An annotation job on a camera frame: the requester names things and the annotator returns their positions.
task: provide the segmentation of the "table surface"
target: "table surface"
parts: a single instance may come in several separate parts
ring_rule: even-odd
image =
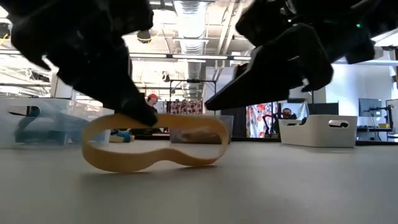
[[[179,146],[217,153],[214,146]],[[160,162],[135,174],[97,170],[77,148],[0,149],[1,224],[396,224],[397,189],[396,146],[332,151],[233,142],[215,166]]]

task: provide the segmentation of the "monitor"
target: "monitor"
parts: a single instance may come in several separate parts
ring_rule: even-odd
[[[359,99],[359,116],[381,118],[381,100],[379,99]]]
[[[314,114],[338,115],[338,103],[309,104],[308,110],[310,111],[310,115]]]

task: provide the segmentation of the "ceiling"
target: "ceiling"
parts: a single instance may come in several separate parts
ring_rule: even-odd
[[[237,18],[240,16],[241,10],[239,7],[246,8],[250,5],[252,0],[241,1],[235,4],[230,0],[217,0],[209,3],[206,10],[206,31],[205,31],[205,53],[212,54],[232,54],[233,52],[244,52],[253,48],[253,46],[234,29]],[[7,19],[7,12],[0,8],[0,22]],[[223,27],[228,29],[223,34]],[[232,32],[230,43],[228,39],[229,32]],[[155,10],[154,26],[150,30],[151,42],[149,44],[142,44],[137,40],[136,34],[129,34],[124,36],[124,40],[129,47],[130,52],[139,53],[170,53],[180,54],[180,42],[178,37],[178,19],[172,11],[158,11]],[[386,45],[398,45],[398,34],[392,34],[391,37],[382,39]],[[14,47],[11,45],[9,39],[0,40],[0,50],[11,50]],[[159,95],[168,95],[168,90],[161,90],[161,88],[168,88],[170,83],[162,80],[163,74],[169,74],[171,79],[184,79],[186,73],[186,62],[155,62],[155,61],[133,61],[133,80],[137,86],[147,87],[147,92],[154,92]],[[31,64],[25,58],[18,55],[2,55],[0,54],[0,83],[43,83],[34,80],[29,76],[29,71],[35,71],[42,75],[52,78],[52,72],[45,72],[39,67]],[[21,90],[19,87],[14,88],[14,92]],[[43,88],[30,88],[37,90],[38,95],[43,94]],[[176,94],[180,94],[181,90],[176,90]]]

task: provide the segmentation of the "wall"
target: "wall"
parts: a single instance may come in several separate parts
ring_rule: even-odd
[[[326,102],[339,103],[340,115],[357,116],[359,113],[359,98],[391,99],[392,81],[389,67],[369,65],[333,65],[335,74],[332,82],[326,86]],[[385,123],[382,118],[375,124]],[[358,118],[358,125],[373,125],[369,118]]]

